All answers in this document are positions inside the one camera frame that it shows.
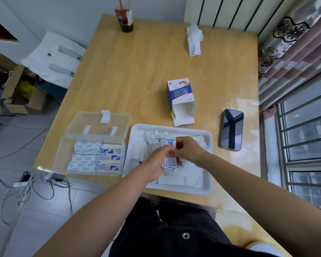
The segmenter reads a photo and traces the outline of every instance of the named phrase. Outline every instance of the brown liquid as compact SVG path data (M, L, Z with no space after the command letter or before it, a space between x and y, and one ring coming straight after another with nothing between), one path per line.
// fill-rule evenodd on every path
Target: brown liquid
M121 10L115 9L115 14L118 18L121 30L123 32L131 32L133 31L133 23L131 25L128 25L128 20L127 20L127 15L126 13L129 10L124 9L123 12L121 12Z

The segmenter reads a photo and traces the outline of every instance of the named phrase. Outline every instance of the smartphone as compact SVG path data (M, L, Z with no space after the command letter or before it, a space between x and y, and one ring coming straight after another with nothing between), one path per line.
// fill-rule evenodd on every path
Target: smartphone
M225 109L223 112L223 131L220 146L230 150L241 150L243 137L244 113Z

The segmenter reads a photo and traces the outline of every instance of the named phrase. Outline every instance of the left arm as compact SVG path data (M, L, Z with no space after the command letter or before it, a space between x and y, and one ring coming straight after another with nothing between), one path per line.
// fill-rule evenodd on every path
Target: left arm
M132 210L146 185L163 172L173 146L155 150L145 163L76 212L34 255L101 256Z

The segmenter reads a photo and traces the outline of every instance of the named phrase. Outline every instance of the curtain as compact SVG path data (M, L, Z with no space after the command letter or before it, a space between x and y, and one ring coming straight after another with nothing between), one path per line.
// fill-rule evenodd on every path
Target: curtain
M321 70L321 0L301 0L258 51L260 110Z

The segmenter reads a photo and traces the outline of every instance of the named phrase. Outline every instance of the black pants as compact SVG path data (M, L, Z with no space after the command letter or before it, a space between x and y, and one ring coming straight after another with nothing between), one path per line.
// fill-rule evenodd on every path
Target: black pants
M163 201L159 203L158 209L159 217L149 200L139 198L113 242L109 256L119 256L122 251L146 240L156 229L166 227L188 228L213 242L231 244L226 234L205 210Z

